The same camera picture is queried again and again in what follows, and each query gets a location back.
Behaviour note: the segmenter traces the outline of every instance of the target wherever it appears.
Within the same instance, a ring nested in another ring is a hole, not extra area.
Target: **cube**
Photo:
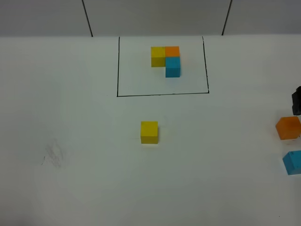
[[[301,174],[301,151],[288,152],[283,163],[288,175]]]
[[[296,139],[301,134],[301,123],[297,116],[282,117],[276,129],[281,140]]]
[[[166,78],[176,78],[181,75],[181,61],[180,57],[166,57]]]
[[[293,99],[293,115],[301,115],[301,86],[292,94]]]
[[[180,48],[178,46],[166,46],[165,57],[179,57]]]
[[[157,144],[158,143],[158,122],[142,121],[141,122],[141,144]]]
[[[165,67],[165,47],[151,47],[151,66]]]

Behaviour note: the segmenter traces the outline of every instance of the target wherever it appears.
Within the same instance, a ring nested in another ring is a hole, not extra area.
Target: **white surface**
[[[0,36],[91,36],[81,0],[2,0]]]
[[[301,1],[233,0],[224,34],[300,34]]]
[[[221,35],[230,0],[85,0],[93,35]]]
[[[180,47],[180,78],[166,78],[165,67],[151,67],[152,46]],[[207,92],[201,36],[120,38],[119,96]]]
[[[2,225],[300,224],[301,177],[281,158],[301,142],[275,129],[300,36],[205,37],[206,95],[116,97],[118,38],[0,48]],[[142,120],[158,145],[140,144]]]

